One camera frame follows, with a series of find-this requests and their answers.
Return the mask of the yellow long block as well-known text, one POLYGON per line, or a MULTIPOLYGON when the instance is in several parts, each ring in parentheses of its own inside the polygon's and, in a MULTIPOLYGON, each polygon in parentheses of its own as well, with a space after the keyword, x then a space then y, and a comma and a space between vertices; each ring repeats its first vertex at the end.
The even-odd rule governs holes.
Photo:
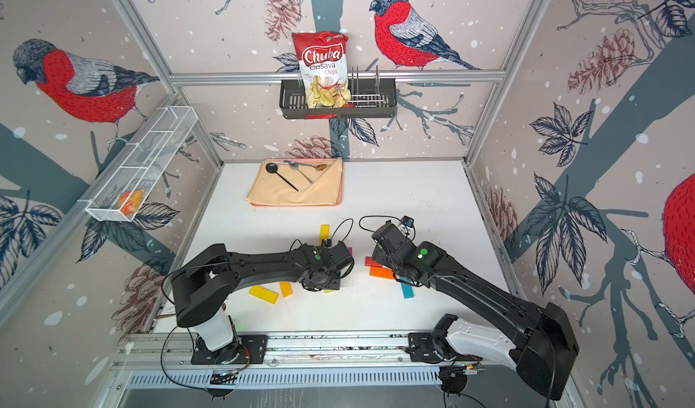
POLYGON ((254 298, 260 299, 269 304, 275 305, 280 295, 274 291, 268 290, 261 286, 253 286, 249 290, 249 294, 254 298))

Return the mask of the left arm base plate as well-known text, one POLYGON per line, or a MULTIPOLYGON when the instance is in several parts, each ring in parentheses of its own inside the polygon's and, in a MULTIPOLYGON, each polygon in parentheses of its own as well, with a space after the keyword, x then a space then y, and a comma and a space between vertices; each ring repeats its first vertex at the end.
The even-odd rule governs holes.
POLYGON ((195 366, 260 365, 264 362, 269 337, 252 334, 238 336, 230 345, 212 351, 202 337, 195 339, 191 364, 195 366))

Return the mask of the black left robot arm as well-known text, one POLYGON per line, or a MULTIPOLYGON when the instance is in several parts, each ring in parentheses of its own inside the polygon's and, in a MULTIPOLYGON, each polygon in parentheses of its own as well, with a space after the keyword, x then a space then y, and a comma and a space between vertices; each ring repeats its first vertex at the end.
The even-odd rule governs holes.
POLYGON ((263 254, 228 252, 222 243, 213 244, 170 276, 177 326, 197 333, 211 353, 235 352, 240 339, 223 310, 229 295, 274 282, 298 282, 309 291, 338 290, 354 265, 342 241, 263 254))

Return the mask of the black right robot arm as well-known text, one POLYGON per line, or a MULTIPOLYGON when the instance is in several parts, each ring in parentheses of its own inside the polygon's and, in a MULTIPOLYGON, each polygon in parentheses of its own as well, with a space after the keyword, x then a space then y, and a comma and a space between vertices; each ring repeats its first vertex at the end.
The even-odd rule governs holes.
POLYGON ((547 401, 562 398, 580 352, 565 310, 552 302, 541 307, 498 288, 430 241, 414 244, 394 223, 383 224, 372 239, 375 261, 488 321, 512 343, 504 356, 522 381, 547 401))

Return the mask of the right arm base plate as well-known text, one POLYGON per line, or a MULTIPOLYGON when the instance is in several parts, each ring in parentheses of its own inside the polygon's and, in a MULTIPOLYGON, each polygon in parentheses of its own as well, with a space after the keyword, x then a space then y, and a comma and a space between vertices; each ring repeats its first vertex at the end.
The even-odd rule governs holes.
POLYGON ((412 362, 436 365, 443 362, 468 361, 478 363, 483 359, 473 355, 458 354, 446 341, 430 333, 409 333, 405 352, 412 362))

